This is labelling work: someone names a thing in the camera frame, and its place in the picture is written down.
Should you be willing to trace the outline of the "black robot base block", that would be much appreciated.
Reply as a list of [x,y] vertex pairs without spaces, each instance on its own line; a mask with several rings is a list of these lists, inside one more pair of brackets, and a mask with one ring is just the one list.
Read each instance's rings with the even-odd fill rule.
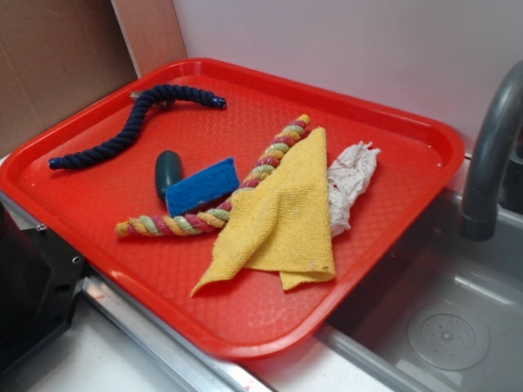
[[69,329],[86,267],[52,229],[20,229],[1,207],[2,375]]

